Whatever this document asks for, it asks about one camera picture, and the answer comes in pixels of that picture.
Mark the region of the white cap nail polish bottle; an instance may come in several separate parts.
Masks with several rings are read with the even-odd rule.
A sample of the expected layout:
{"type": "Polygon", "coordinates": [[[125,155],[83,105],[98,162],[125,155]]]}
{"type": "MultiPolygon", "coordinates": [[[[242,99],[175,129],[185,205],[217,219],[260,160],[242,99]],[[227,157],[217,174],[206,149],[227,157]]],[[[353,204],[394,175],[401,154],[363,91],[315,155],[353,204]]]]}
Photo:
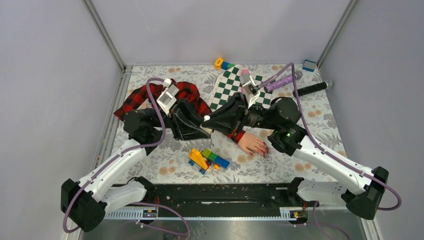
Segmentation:
{"type": "Polygon", "coordinates": [[[205,115],[203,117],[203,122],[206,123],[206,122],[210,121],[210,119],[211,119],[211,117],[209,115],[205,115]]]}

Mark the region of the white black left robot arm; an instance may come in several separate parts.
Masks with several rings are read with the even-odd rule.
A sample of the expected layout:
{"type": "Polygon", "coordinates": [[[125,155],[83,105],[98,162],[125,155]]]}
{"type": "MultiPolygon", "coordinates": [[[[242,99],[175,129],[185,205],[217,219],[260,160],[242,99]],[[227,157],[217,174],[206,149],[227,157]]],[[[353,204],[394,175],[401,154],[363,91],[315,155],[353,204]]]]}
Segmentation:
{"type": "Polygon", "coordinates": [[[176,140],[208,139],[211,131],[202,123],[209,113],[195,109],[188,99],[171,100],[164,104],[155,100],[151,108],[135,109],[124,114],[124,130],[128,139],[105,162],[78,181],[66,180],[61,186],[60,208],[66,233],[78,229],[95,229],[109,213],[124,206],[152,204],[155,192],[139,180],[112,188],[118,178],[140,162],[164,140],[171,129],[176,140]]]}

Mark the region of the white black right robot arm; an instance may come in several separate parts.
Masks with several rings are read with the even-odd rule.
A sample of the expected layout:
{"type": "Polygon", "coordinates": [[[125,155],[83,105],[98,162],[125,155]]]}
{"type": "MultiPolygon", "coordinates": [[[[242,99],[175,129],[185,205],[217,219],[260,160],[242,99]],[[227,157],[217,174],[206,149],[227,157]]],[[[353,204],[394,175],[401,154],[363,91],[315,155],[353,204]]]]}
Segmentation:
{"type": "Polygon", "coordinates": [[[383,167],[360,165],[333,151],[312,136],[292,98],[278,97],[269,108],[248,106],[247,98],[235,93],[222,107],[203,119],[202,126],[223,134],[239,134],[244,127],[271,130],[268,141],[288,156],[305,161],[334,178],[314,183],[302,177],[292,180],[287,201],[299,206],[304,201],[327,206],[345,206],[354,215],[373,220],[385,192],[389,173],[383,167]]]}

